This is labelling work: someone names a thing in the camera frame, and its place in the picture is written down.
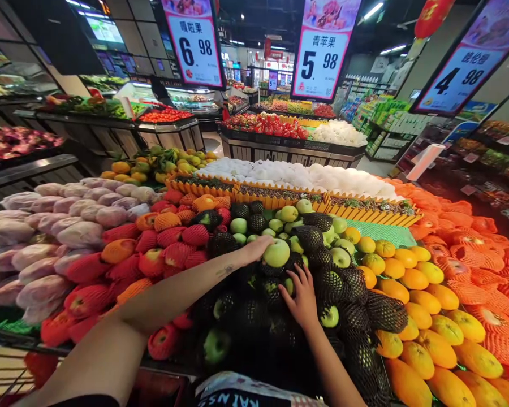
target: green apple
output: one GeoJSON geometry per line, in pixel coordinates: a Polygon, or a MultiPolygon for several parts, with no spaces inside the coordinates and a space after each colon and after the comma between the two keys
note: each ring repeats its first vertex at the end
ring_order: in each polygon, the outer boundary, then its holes
{"type": "Polygon", "coordinates": [[[298,209],[291,205],[285,206],[281,209],[279,219],[283,222],[294,222],[298,218],[298,209]]]}
{"type": "Polygon", "coordinates": [[[270,223],[268,224],[270,229],[272,229],[275,233],[281,233],[283,231],[283,222],[281,222],[279,219],[272,219],[270,220],[270,223]]]}
{"type": "Polygon", "coordinates": [[[204,341],[205,361],[210,365],[216,365],[221,362],[230,349],[230,336],[217,329],[212,329],[204,341]]]}
{"type": "Polygon", "coordinates": [[[321,325],[325,328],[335,328],[339,322],[339,311],[335,305],[325,308],[321,316],[321,325]]]}
{"type": "Polygon", "coordinates": [[[342,249],[345,249],[351,256],[356,252],[356,247],[353,242],[347,239],[337,239],[334,242],[334,247],[341,247],[342,249]]]}
{"type": "Polygon", "coordinates": [[[351,265],[351,256],[342,248],[333,248],[330,250],[334,263],[342,268],[346,269],[351,265]]]}
{"type": "Polygon", "coordinates": [[[247,220],[243,218],[236,218],[230,223],[230,231],[232,234],[241,233],[245,235],[247,232],[247,220]]]}
{"type": "Polygon", "coordinates": [[[314,212],[313,205],[310,200],[302,199],[296,203],[296,208],[301,214],[314,212]]]}
{"type": "Polygon", "coordinates": [[[332,226],[334,227],[334,232],[340,235],[347,229],[347,221],[343,218],[334,218],[332,219],[332,226]]]}
{"type": "Polygon", "coordinates": [[[290,248],[288,244],[281,239],[273,239],[273,243],[273,245],[266,248],[262,257],[271,267],[283,267],[290,257],[290,248]]]}
{"type": "Polygon", "coordinates": [[[247,238],[245,237],[245,235],[242,235],[241,233],[235,233],[233,236],[234,236],[234,239],[236,240],[236,242],[238,242],[241,245],[244,245],[245,242],[247,241],[247,238]]]}
{"type": "Polygon", "coordinates": [[[275,237],[275,231],[273,229],[264,229],[261,233],[261,236],[271,236],[271,237],[275,237]]]}

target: poster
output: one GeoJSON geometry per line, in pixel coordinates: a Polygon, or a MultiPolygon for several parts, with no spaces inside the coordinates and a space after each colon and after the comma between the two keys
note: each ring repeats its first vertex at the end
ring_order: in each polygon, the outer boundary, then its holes
{"type": "Polygon", "coordinates": [[[211,0],[162,0],[162,6],[184,82],[224,90],[211,0]]]}
{"type": "Polygon", "coordinates": [[[508,55],[509,0],[489,0],[410,112],[455,116],[508,55]]]}
{"type": "Polygon", "coordinates": [[[305,0],[291,97],[334,100],[361,0],[305,0]]]}

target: ceiling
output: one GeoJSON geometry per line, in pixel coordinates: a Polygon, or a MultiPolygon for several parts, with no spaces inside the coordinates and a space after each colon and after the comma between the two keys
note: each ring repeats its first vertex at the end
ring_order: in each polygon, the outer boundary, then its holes
{"type": "MultiPolygon", "coordinates": [[[[357,26],[349,53],[378,54],[382,50],[413,42],[415,24],[407,25],[405,29],[397,26],[417,19],[426,0],[363,0],[359,15],[365,15],[379,1],[385,3],[381,8],[384,10],[382,20],[377,22],[376,13],[357,26]]],[[[479,2],[456,0],[455,4],[476,5],[479,2]]],[[[228,31],[230,39],[244,42],[246,47],[259,47],[258,42],[263,44],[266,34],[280,35],[282,41],[272,41],[272,44],[295,52],[304,0],[221,0],[220,4],[219,23],[228,31]]]]}

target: ceiling light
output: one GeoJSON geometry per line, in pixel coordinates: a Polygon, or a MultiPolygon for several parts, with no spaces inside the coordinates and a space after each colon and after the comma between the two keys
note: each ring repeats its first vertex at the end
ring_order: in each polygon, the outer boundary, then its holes
{"type": "Polygon", "coordinates": [[[383,2],[377,3],[375,7],[373,7],[368,13],[364,16],[364,20],[369,19],[372,15],[374,15],[379,9],[383,6],[383,2]]]}

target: store signage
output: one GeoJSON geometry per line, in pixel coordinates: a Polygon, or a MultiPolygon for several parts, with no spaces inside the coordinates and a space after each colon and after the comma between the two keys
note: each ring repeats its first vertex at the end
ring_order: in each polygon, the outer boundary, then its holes
{"type": "Polygon", "coordinates": [[[454,117],[509,56],[509,0],[488,0],[435,70],[411,113],[454,117]]]}
{"type": "Polygon", "coordinates": [[[268,89],[277,90],[277,71],[269,72],[268,89]]]}
{"type": "Polygon", "coordinates": [[[332,102],[361,0],[305,0],[291,98],[332,102]]]}
{"type": "Polygon", "coordinates": [[[170,36],[186,84],[224,90],[221,47],[215,35],[215,12],[211,0],[162,1],[170,36]]]}

